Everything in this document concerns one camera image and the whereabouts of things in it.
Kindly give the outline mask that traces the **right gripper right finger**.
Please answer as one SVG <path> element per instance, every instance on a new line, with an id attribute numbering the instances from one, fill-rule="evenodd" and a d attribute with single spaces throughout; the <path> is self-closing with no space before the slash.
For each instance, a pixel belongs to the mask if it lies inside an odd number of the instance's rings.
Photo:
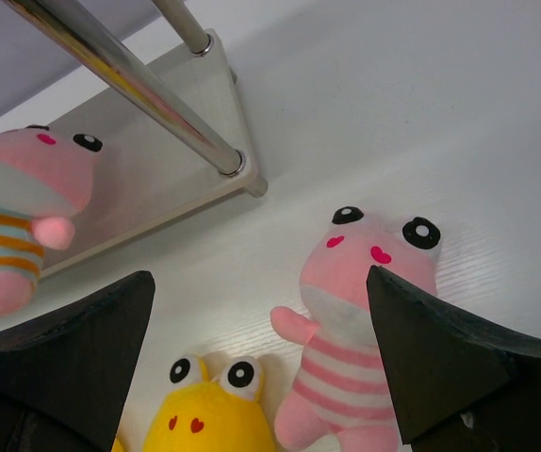
<path id="1" fill-rule="evenodd" d="M 371 321 L 404 444 L 541 451 L 541 339 L 372 266 Z"/>

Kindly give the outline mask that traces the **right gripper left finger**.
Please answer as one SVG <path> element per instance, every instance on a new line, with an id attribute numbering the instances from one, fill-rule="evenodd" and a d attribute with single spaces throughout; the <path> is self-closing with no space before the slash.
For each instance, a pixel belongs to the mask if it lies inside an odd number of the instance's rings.
<path id="1" fill-rule="evenodd" d="M 0 331 L 0 451 L 109 451 L 156 284 L 138 271 Z"/>

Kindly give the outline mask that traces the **yellow toy pink stripes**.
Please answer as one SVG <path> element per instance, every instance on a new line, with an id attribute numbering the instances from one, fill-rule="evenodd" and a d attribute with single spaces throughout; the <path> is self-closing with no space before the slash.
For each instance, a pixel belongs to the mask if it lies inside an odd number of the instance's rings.
<path id="1" fill-rule="evenodd" d="M 170 391 L 156 412 L 144 451 L 275 451 L 261 405 L 265 374 L 260 361 L 239 356 L 210 377 L 195 354 L 177 358 Z"/>

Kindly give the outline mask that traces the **pink toy orange striped shirt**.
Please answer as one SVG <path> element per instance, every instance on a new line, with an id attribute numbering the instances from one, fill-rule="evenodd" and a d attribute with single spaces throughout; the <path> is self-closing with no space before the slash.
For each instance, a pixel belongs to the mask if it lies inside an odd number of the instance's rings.
<path id="1" fill-rule="evenodd" d="M 102 140 L 45 125 L 0 133 L 0 316 L 32 300 L 47 250 L 66 250 L 93 188 Z"/>

